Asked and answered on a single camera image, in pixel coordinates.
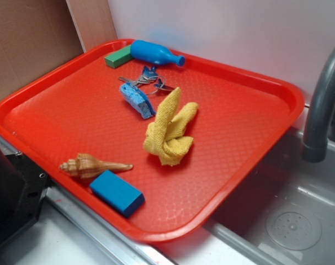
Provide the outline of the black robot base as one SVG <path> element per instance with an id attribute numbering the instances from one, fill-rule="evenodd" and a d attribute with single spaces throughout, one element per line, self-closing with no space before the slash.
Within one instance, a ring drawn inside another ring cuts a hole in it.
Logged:
<path id="1" fill-rule="evenodd" d="M 0 248 L 38 221 L 48 185 L 48 174 L 28 156 L 0 148 Z"/>

